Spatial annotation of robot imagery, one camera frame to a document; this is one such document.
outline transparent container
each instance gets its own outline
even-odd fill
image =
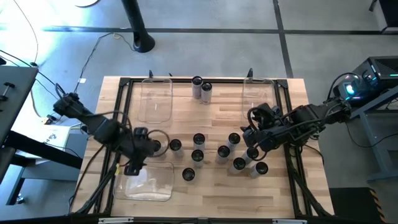
[[[168,121],[172,116],[173,83],[170,79],[147,78],[141,82],[138,120],[150,124]]]
[[[146,162],[138,176],[121,170],[115,181],[114,197],[129,200],[165,202],[172,196],[174,166],[170,162]]]
[[[242,114],[248,118],[248,110],[260,104],[275,106],[274,81],[268,78],[245,78],[242,91]]]

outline pole base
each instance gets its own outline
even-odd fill
[[[134,32],[134,50],[139,53],[146,53],[155,47],[155,40],[146,31]]]

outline butcher block tabletop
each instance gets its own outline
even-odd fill
[[[114,109],[120,78],[104,77],[96,113]],[[287,79],[287,81],[292,107],[308,104],[304,80],[295,78]],[[123,110],[126,92],[125,90],[121,102],[121,111]],[[232,160],[240,157],[247,149],[243,138],[241,138],[241,142],[234,154],[230,155],[226,164],[220,165],[215,162],[216,151],[219,146],[226,144],[229,134],[238,133],[242,137],[242,131],[239,127],[248,125],[242,112],[242,92],[242,84],[214,83],[211,103],[203,105],[200,100],[192,98],[191,83],[173,83],[172,116],[170,120],[160,124],[147,124],[138,119],[141,108],[141,84],[135,83],[129,109],[129,118],[133,128],[146,126],[149,131],[153,129],[165,131],[170,139],[181,140],[185,155],[178,159],[171,150],[168,150],[163,158],[147,158],[146,160],[146,162],[171,162],[174,165],[174,186],[172,196],[168,201],[155,202],[115,198],[111,215],[113,217],[294,218],[282,147],[268,153],[263,161],[268,165],[269,171],[266,175],[256,179],[248,177],[249,168],[256,162],[248,164],[239,174],[228,172]],[[280,93],[284,106],[283,110],[286,113],[283,91],[281,90]],[[267,92],[267,97],[267,102],[270,105],[275,104],[271,90]],[[206,138],[205,158],[202,168],[194,168],[190,156],[193,151],[192,138],[196,133],[202,133]],[[310,140],[308,145],[319,150],[316,141]],[[89,139],[79,178],[88,161],[100,146],[93,138]],[[97,187],[104,154],[105,150],[102,150],[88,168],[73,203],[73,212],[83,206]],[[317,152],[304,146],[302,160],[308,188],[325,210],[333,213],[321,157]],[[122,156],[120,164],[127,161],[128,159]],[[186,183],[182,178],[182,171],[187,167],[194,168],[196,172],[195,183],[193,184]],[[297,189],[300,209],[305,213],[302,193],[298,187]],[[105,207],[108,190],[109,184],[104,190],[101,209]]]

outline black pole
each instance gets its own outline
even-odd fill
[[[134,49],[140,53],[146,53],[155,47],[155,40],[145,29],[137,0],[122,0],[124,10],[129,19],[134,34]]]

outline gray floor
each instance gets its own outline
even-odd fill
[[[101,0],[89,8],[77,8],[67,1],[17,0],[36,27],[39,38],[38,64],[53,81],[73,91],[80,70],[97,38],[103,33],[41,32],[45,26],[129,27],[119,1]],[[279,0],[282,21],[290,30],[377,30],[368,11],[371,0]],[[276,29],[272,0],[139,0],[146,26],[150,28]],[[12,1],[0,3],[0,49],[31,61],[34,37]],[[131,42],[130,34],[123,34]],[[83,77],[78,93],[82,102],[95,110],[96,99],[105,75],[155,76],[169,72],[175,76],[243,77],[250,67],[255,77],[286,77],[278,34],[182,34],[152,33],[155,49],[146,54],[131,52],[122,40],[104,38]],[[389,35],[286,35],[287,50],[295,78],[304,78],[311,103],[325,98],[331,81],[352,71],[369,56],[397,55],[398,36]],[[34,100],[41,116],[51,113],[54,98],[41,86],[34,86]],[[64,124],[75,124],[66,120]],[[361,126],[349,124],[354,138],[368,144]],[[380,136],[388,133],[379,132]],[[397,139],[389,139],[393,144]],[[368,185],[366,177],[376,172],[377,164],[369,149],[356,147],[343,124],[329,126],[320,138],[325,155],[325,171],[330,187],[367,187],[379,194],[387,221],[398,223],[397,180]],[[30,180],[22,193],[29,203],[3,206],[18,167],[11,167],[0,185],[0,219],[63,215],[74,182]],[[41,195],[51,197],[43,201]]]

